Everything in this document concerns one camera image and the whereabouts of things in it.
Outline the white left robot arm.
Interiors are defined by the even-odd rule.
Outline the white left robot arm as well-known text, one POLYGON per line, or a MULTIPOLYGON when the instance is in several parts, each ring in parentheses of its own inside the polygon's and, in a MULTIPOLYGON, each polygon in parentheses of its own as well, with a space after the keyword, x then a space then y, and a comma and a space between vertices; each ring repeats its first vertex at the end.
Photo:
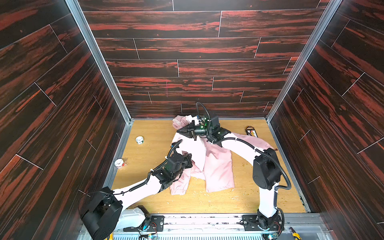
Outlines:
POLYGON ((138 201, 158 194, 178 181, 185 169, 192 167, 192 155, 180 154, 176 148, 182 143, 172 143, 166 160, 148 172, 147 178, 120 190, 104 187, 89 193, 79 204, 79 214, 93 240, 104 240, 118 227, 127 228, 122 212, 138 201))

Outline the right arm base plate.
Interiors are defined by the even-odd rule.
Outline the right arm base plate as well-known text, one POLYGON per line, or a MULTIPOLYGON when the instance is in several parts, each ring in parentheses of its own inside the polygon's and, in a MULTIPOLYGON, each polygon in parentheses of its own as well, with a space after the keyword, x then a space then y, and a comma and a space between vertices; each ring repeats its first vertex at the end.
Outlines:
POLYGON ((243 215, 240 221, 245 231, 272 231, 280 232, 284 229, 281 216, 276 213, 267 218, 264 215, 243 215))

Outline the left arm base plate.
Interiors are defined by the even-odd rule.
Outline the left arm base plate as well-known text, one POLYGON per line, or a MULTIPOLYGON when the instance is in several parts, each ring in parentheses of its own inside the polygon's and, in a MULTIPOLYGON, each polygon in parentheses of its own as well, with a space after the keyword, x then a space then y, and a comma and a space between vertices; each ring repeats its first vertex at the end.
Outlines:
POLYGON ((164 230, 165 216, 151 215, 147 217, 138 227, 124 228, 123 232, 162 232, 164 230))

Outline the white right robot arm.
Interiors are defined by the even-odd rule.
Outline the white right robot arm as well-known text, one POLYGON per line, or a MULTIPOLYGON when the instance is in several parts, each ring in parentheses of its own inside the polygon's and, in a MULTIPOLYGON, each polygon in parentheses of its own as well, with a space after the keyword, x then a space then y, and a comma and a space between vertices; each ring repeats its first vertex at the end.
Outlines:
POLYGON ((284 230, 285 216, 282 209, 277 207, 278 190, 290 190, 291 181, 280 165, 276 151, 272 148, 266 150, 237 137, 231 131, 221 127, 219 117, 210 113, 207 108, 197 102, 196 109, 202 107, 205 110, 204 117, 197 113, 198 123, 191 122, 189 125, 177 130, 177 133, 197 140, 203 137, 211 145, 230 150, 253 166, 252 179, 260 189, 260 204, 256 216, 256 225, 262 231, 272 231, 274 226, 277 230, 269 234, 267 239, 276 239, 284 230))

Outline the pink zip jacket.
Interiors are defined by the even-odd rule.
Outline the pink zip jacket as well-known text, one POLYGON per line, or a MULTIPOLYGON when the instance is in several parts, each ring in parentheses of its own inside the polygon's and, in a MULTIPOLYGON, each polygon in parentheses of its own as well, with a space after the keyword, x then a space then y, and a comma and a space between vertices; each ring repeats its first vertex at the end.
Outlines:
MULTIPOLYGON (((197 121, 197 117, 192 117, 191 115, 176 116, 173 119, 173 127, 176 130, 179 130, 190 124, 192 120, 197 121)), ((245 140, 260 150, 273 149, 270 144, 260 138, 237 133, 233 133, 232 135, 230 135, 230 137, 236 136, 236 138, 245 140)), ((191 177, 205 180, 207 193, 223 191, 235 187, 232 153, 230 150, 221 148, 218 145, 211 145, 206 140, 202 140, 201 137, 197 137, 197 140, 194 141, 194 139, 176 133, 172 142, 175 143, 179 140, 183 141, 177 148, 177 152, 181 154, 182 152, 191 153, 193 167, 184 170, 181 178, 171 185, 171 195, 185 195, 191 177)), ((241 157, 243 157, 242 155, 245 156, 245 154, 242 153, 243 150, 251 150, 248 146, 240 142, 224 141, 224 144, 230 145, 229 147, 232 145, 239 145, 240 149, 236 147, 235 150, 240 150, 241 157)))

